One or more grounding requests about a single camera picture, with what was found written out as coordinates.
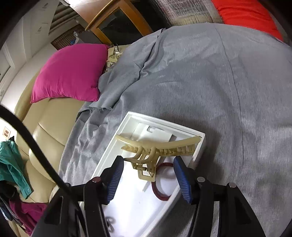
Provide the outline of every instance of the white tray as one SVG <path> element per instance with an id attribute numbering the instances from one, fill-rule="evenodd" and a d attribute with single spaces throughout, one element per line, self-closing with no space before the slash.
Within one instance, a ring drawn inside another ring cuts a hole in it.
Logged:
<path id="1" fill-rule="evenodd" d="M 193 156 L 182 156 L 188 167 L 195 168 L 206 144 L 205 134 L 196 130 L 170 123 L 143 114 L 128 112 L 118 127 L 116 134 L 131 140 L 153 140 L 167 142 L 193 136 L 202 139 Z M 133 157 L 134 153 L 121 149 L 123 143 L 111 139 L 92 177 L 100 176 L 105 168 L 112 165 L 117 155 Z M 174 157 L 161 157 L 159 162 L 173 162 Z M 111 222 L 111 237 L 147 236 L 153 228 L 166 217 L 179 198 L 180 187 L 173 168 L 161 170 L 156 176 L 160 192 L 171 195 L 168 201 L 159 200 L 153 193 L 151 183 L 140 180 L 137 170 L 130 162 L 124 162 L 124 171 L 114 199 L 103 206 L 105 217 Z"/>

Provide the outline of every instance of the pink pillow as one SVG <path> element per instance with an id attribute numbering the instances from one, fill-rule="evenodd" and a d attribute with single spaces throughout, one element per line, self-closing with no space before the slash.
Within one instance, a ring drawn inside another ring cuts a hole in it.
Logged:
<path id="1" fill-rule="evenodd" d="M 75 44 L 54 53 L 41 69 L 30 103 L 45 98 L 71 97 L 97 101 L 98 79 L 107 60 L 105 44 Z"/>

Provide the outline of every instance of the purple clothing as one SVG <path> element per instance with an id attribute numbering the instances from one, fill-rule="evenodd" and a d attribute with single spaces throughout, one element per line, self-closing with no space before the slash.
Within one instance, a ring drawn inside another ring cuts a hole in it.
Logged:
<path id="1" fill-rule="evenodd" d="M 34 227 L 47 207 L 46 203 L 22 202 L 19 196 L 11 198 L 9 205 L 11 210 L 25 226 L 25 231 L 29 236 L 32 234 Z"/>

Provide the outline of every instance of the clothing pile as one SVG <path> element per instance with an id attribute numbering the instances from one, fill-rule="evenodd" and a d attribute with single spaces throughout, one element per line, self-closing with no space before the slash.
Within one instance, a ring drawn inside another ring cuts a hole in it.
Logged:
<path id="1" fill-rule="evenodd" d="M 25 199 L 32 193 L 23 175 L 24 165 L 14 139 L 0 143 L 0 210 L 6 220 L 18 224 L 28 235 L 41 218 L 46 203 L 27 203 L 20 200 L 16 187 L 19 186 Z"/>

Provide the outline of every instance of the white wall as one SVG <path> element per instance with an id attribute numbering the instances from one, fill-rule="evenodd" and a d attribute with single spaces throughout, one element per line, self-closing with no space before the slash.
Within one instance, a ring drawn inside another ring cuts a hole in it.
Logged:
<path id="1" fill-rule="evenodd" d="M 23 44 L 23 19 L 20 19 L 20 21 L 11 31 L 2 47 L 2 50 L 11 67 L 0 83 L 0 101 L 4 96 L 3 92 L 7 90 L 15 75 L 27 61 Z"/>
<path id="2" fill-rule="evenodd" d="M 25 15 L 27 18 L 30 18 L 30 21 L 28 19 L 27 24 L 24 25 L 24 29 L 25 31 L 30 32 L 30 48 L 32 56 L 44 45 L 51 42 L 48 41 L 48 35 L 58 4 L 58 0 L 40 0 Z"/>
<path id="3" fill-rule="evenodd" d="M 1 104 L 13 112 L 19 97 L 21 96 L 29 81 L 46 63 L 49 57 L 56 51 L 57 50 L 51 44 L 47 44 L 27 63 L 25 63 L 8 87 L 5 95 L 3 96 Z M 14 136 L 16 134 L 15 130 L 8 123 L 0 120 L 0 141 L 5 141 L 5 137 L 2 136 L 4 127 L 7 127 L 11 131 L 10 136 Z"/>

